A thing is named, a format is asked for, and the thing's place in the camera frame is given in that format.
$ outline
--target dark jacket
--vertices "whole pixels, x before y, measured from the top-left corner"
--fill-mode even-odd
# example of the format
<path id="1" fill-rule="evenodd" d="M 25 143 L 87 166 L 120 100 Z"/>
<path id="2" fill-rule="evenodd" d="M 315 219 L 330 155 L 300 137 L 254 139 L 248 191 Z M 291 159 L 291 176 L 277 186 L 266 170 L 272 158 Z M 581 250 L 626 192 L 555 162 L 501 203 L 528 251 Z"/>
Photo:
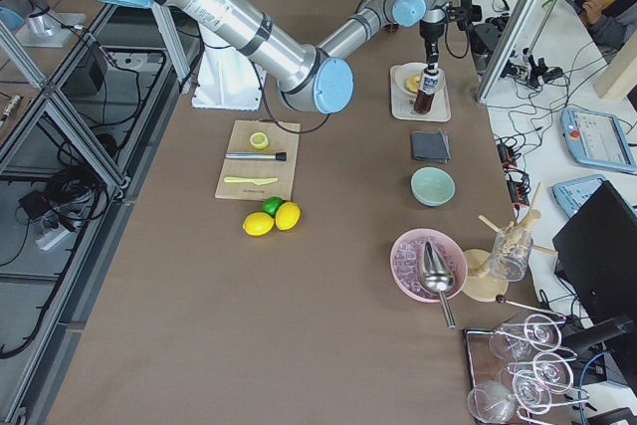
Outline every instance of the dark jacket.
<path id="1" fill-rule="evenodd" d="M 582 9 L 583 0 L 572 4 L 577 13 Z M 620 49 L 637 30 L 637 0 L 615 0 L 602 12 L 601 19 L 589 27 L 588 31 L 596 44 Z"/>

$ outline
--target mint green bowl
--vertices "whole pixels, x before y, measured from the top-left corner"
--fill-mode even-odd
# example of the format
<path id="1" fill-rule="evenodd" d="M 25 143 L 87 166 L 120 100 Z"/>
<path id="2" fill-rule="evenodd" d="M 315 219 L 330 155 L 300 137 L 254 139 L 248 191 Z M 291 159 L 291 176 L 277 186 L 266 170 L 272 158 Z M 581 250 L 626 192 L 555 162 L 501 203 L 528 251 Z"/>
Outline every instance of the mint green bowl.
<path id="1" fill-rule="evenodd" d="M 453 198 L 456 184 L 440 168 L 420 168 L 411 176 L 411 192 L 424 205 L 440 206 Z"/>

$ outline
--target pink bowl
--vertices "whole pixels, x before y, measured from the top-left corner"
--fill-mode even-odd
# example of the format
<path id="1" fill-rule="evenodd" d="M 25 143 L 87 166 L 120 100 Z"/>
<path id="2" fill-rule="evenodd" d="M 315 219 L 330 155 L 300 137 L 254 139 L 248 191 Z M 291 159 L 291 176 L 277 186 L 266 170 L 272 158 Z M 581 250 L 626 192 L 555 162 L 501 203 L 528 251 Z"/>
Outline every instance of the pink bowl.
<path id="1" fill-rule="evenodd" d="M 420 285 L 416 277 L 418 250 L 430 241 L 454 275 L 454 288 L 447 298 L 453 298 L 462 290 L 467 281 L 467 261 L 465 255 L 449 236 L 434 229 L 412 229 L 400 236 L 391 248 L 391 274 L 400 290 L 411 299 L 423 303 L 438 303 L 440 300 Z"/>

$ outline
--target blue frame device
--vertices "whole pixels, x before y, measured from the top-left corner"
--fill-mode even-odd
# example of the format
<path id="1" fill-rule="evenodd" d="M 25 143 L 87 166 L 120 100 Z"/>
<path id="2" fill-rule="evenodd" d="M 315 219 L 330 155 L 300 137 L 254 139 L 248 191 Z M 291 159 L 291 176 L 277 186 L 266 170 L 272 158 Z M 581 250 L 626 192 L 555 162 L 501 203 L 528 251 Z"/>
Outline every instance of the blue frame device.
<path id="1" fill-rule="evenodd" d="M 614 114 L 569 106 L 560 117 L 568 150 L 586 166 L 626 173 L 637 171 L 637 163 Z"/>
<path id="2" fill-rule="evenodd" d="M 571 218 L 605 180 L 603 175 L 593 174 L 554 184 L 551 189 L 557 204 Z"/>

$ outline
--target person's hand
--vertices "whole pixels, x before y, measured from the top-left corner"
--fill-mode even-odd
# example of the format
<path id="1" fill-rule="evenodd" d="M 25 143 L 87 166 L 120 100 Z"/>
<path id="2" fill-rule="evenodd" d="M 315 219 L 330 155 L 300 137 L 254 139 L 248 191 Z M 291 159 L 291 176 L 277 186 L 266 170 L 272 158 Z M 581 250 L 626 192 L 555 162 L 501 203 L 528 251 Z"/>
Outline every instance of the person's hand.
<path id="1" fill-rule="evenodd" d="M 599 22 L 601 11 L 604 10 L 601 0 L 584 0 L 582 7 L 586 11 L 586 17 L 590 25 Z"/>

